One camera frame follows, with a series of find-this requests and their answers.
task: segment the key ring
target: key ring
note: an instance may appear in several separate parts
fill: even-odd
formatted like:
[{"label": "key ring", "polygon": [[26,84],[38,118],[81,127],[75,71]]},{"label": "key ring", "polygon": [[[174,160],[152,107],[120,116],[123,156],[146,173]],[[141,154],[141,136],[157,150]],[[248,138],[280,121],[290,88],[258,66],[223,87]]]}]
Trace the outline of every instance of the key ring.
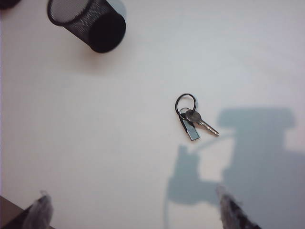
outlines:
[{"label": "key ring", "polygon": [[178,110],[178,103],[179,103],[179,101],[180,101],[180,99],[181,99],[182,97],[187,96],[187,95],[190,96],[190,97],[193,99],[193,101],[194,101],[194,107],[193,107],[192,111],[195,111],[195,110],[196,110],[196,107],[197,107],[197,101],[196,101],[195,97],[194,97],[192,94],[185,93],[185,94],[180,95],[180,96],[178,97],[177,101],[176,101],[175,110],[176,110],[176,113],[179,115],[179,117],[181,117],[181,118],[184,119],[184,120],[185,120],[185,118],[183,118],[183,117],[181,116],[181,114],[180,114],[180,112],[179,112],[179,110]]}]

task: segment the key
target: key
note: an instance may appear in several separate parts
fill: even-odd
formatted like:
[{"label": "key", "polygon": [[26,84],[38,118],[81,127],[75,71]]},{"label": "key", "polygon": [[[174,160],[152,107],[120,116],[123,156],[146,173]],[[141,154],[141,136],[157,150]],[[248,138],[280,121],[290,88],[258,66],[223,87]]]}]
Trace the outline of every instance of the key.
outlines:
[{"label": "key", "polygon": [[[183,118],[186,118],[185,117],[185,113],[181,113],[181,111],[183,110],[184,108],[182,108],[180,110],[180,115],[183,117]],[[188,121],[188,120],[185,120],[181,117],[179,117],[180,119],[180,122],[184,128],[184,130],[186,131],[186,133],[188,134],[188,136],[190,137],[190,139],[193,141],[193,140],[196,140],[199,138],[199,135],[195,129],[195,126],[192,122]]]},{"label": "key", "polygon": [[199,125],[204,126],[207,130],[211,131],[214,135],[219,136],[219,133],[216,130],[214,130],[210,125],[201,119],[201,116],[197,111],[187,110],[185,112],[185,117],[188,121],[192,123],[198,123]]}]

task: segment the white surface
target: white surface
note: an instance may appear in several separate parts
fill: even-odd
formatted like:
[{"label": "white surface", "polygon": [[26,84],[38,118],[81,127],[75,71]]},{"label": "white surface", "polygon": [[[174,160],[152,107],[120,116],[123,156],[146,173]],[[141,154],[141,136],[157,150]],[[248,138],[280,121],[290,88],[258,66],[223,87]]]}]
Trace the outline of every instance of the white surface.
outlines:
[{"label": "white surface", "polygon": [[[303,227],[305,2],[123,3],[126,35],[107,54],[51,24],[46,1],[2,14],[1,194],[25,208],[47,190],[58,229],[155,229],[164,216],[220,229],[224,183],[262,228]],[[209,147],[180,125],[185,92],[221,134]]]}]

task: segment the metal tag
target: metal tag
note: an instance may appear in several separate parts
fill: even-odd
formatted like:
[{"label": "metal tag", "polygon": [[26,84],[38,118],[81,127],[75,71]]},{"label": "metal tag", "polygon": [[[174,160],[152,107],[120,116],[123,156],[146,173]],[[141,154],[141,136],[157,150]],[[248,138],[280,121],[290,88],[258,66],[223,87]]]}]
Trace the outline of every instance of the metal tag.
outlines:
[{"label": "metal tag", "polygon": [[196,140],[199,138],[199,135],[195,129],[195,126],[192,122],[188,121],[188,120],[185,120],[179,116],[179,119],[180,119],[180,122],[184,128],[184,130],[186,131],[186,133],[188,134],[188,136],[190,137],[190,139],[193,141],[193,140]]}]

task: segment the mesh cup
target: mesh cup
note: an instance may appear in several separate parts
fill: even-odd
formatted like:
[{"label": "mesh cup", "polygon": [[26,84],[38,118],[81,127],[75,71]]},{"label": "mesh cup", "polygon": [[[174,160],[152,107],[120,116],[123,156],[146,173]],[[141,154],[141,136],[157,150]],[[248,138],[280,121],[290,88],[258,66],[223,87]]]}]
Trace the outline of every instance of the mesh cup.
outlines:
[{"label": "mesh cup", "polygon": [[106,0],[49,0],[48,17],[96,52],[108,52],[123,39],[126,23]]}]

